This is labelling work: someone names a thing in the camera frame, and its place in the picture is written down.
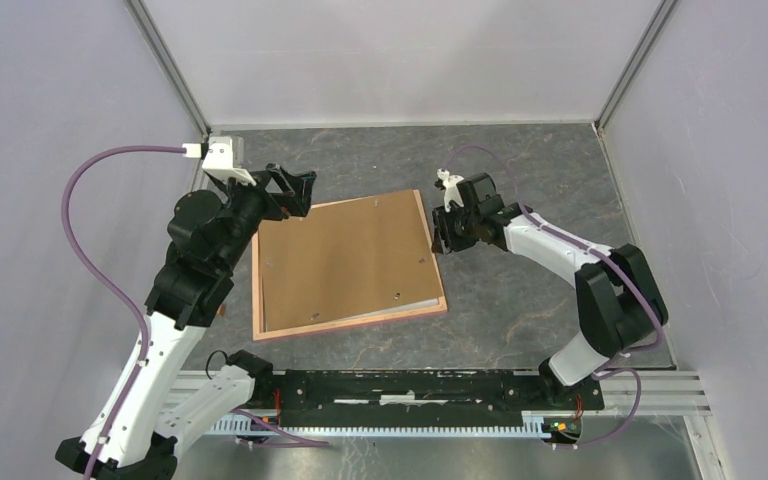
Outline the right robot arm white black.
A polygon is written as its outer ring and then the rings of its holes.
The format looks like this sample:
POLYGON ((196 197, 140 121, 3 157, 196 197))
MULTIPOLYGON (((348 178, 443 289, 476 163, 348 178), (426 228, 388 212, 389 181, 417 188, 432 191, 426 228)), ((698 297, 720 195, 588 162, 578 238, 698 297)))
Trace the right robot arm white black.
POLYGON ((562 408, 578 385, 618 356, 656 348, 668 312, 645 255, 636 246, 591 242, 520 202, 507 204, 487 173, 465 178, 440 169, 443 204, 432 211, 432 249, 463 251, 482 242, 531 260, 575 292, 578 331, 539 367, 537 392, 562 408))

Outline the blue sea photo print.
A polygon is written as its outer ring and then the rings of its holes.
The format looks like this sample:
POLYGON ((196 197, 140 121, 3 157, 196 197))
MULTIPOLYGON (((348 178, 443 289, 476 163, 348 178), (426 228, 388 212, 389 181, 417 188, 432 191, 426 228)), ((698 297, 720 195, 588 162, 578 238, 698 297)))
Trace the blue sea photo print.
POLYGON ((255 340, 315 334, 444 313, 440 271, 427 248, 397 253, 320 236, 297 252, 263 228, 252 244, 255 340))

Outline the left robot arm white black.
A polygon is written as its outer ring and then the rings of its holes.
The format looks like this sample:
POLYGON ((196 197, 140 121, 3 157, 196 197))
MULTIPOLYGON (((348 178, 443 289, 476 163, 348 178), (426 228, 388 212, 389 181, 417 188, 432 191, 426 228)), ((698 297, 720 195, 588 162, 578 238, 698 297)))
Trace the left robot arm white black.
POLYGON ((266 405, 269 362, 230 356, 206 385, 172 409, 164 404, 184 361, 231 292, 234 269, 264 221, 305 217, 317 175, 269 164, 253 183, 230 178, 220 191, 182 196, 167 226, 163 267, 141 313, 128 364, 98 417, 63 440, 56 460, 91 479, 170 479, 192 445, 234 408, 266 405))

